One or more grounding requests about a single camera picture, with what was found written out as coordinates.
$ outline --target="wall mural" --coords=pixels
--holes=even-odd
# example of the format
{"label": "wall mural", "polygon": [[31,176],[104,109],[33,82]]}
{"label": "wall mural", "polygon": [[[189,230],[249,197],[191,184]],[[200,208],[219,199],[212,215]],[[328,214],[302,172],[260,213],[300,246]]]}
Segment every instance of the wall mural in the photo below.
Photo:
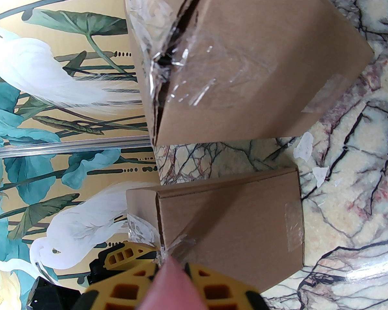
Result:
{"label": "wall mural", "polygon": [[0,0],[0,147],[148,134],[127,34],[123,0]]}
{"label": "wall mural", "polygon": [[[123,0],[0,0],[0,148],[147,132]],[[0,309],[38,276],[83,291],[152,183],[152,149],[0,159]]]}

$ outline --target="white egret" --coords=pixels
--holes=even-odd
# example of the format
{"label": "white egret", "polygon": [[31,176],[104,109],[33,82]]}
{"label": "white egret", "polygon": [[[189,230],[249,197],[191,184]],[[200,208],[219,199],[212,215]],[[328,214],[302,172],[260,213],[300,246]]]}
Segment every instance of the white egret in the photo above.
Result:
{"label": "white egret", "polygon": [[115,113],[118,109],[133,109],[141,105],[136,82],[124,89],[121,81],[72,78],[53,58],[48,44],[19,37],[2,27],[0,77],[22,92],[62,108]]}
{"label": "white egret", "polygon": [[127,213],[126,191],[154,186],[153,183],[123,182],[97,193],[80,205],[56,214],[46,237],[33,241],[30,261],[53,269],[65,270],[78,264],[96,245],[115,233],[126,233],[123,227]]}
{"label": "white egret", "polygon": [[57,281],[55,281],[47,274],[45,268],[39,262],[32,264],[20,258],[12,258],[8,261],[0,260],[0,271],[11,272],[13,270],[22,270],[28,275],[32,276],[34,279],[37,279],[37,277],[41,276],[53,284],[59,285]]}

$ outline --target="yellow lotus flower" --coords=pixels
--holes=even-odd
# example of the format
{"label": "yellow lotus flower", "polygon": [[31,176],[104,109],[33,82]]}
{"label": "yellow lotus flower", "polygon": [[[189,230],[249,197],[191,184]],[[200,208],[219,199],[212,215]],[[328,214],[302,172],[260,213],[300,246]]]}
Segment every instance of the yellow lotus flower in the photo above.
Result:
{"label": "yellow lotus flower", "polygon": [[15,273],[0,271],[0,310],[21,310],[20,283]]}

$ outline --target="cardboard box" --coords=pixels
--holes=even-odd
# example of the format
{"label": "cardboard box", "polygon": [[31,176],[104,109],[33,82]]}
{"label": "cardboard box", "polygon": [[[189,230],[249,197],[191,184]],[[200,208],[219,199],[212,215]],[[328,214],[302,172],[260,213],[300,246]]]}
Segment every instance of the cardboard box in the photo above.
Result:
{"label": "cardboard box", "polygon": [[182,264],[203,264],[261,291],[303,266],[295,169],[131,189],[130,236]]}
{"label": "cardboard box", "polygon": [[299,136],[373,58],[327,0],[125,0],[153,145]]}

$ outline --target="marble floor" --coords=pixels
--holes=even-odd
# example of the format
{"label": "marble floor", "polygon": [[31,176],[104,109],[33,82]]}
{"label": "marble floor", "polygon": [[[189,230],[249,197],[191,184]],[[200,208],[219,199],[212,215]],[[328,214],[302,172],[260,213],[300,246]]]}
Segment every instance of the marble floor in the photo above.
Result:
{"label": "marble floor", "polygon": [[298,165],[305,267],[264,293],[276,310],[388,309],[388,0],[330,1],[375,59],[304,138],[156,149],[163,184]]}

